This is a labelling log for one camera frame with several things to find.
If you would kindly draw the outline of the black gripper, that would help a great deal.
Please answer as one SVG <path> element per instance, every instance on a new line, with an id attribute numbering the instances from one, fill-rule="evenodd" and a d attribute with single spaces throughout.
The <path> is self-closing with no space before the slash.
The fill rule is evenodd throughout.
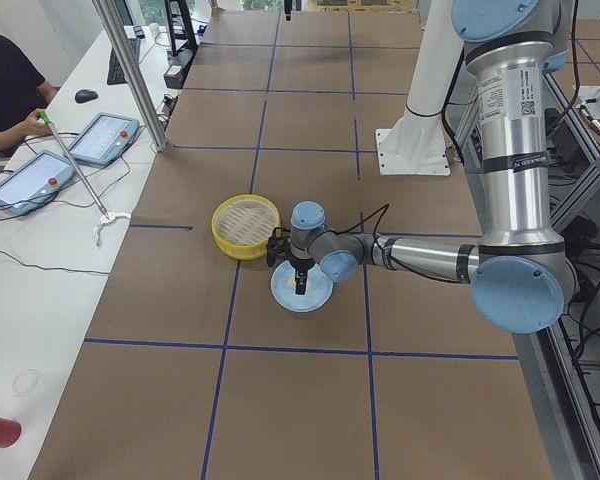
<path id="1" fill-rule="evenodd" d="M 290 249 L 287 259 L 294 272 L 295 294 L 306 294 L 307 272 L 314 266 L 314 259 L 305 251 Z"/>

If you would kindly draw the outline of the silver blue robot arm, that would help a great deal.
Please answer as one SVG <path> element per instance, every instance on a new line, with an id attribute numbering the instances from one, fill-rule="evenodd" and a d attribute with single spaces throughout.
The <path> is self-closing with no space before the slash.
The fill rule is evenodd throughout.
<path id="1" fill-rule="evenodd" d="M 406 237 L 344 233 L 323 208 L 299 203 L 285 253 L 296 290 L 318 267 L 332 281 L 363 264 L 470 286 L 491 324 L 516 334 L 553 325 L 576 289 L 563 238 L 550 221 L 542 79 L 568 54 L 572 1 L 435 1 L 428 12 L 401 119 L 377 131 L 383 173 L 433 174 L 445 165 L 441 115 L 453 75 L 477 82 L 487 226 L 477 245 L 453 247 Z"/>

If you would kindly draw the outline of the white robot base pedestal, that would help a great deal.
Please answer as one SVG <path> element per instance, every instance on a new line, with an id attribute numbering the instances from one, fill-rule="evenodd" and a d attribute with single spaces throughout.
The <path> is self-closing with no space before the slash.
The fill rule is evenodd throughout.
<path id="1" fill-rule="evenodd" d="M 431 3 L 403 116 L 376 131 L 382 175 L 448 176 L 442 112 L 463 52 L 451 20 L 453 2 Z"/>

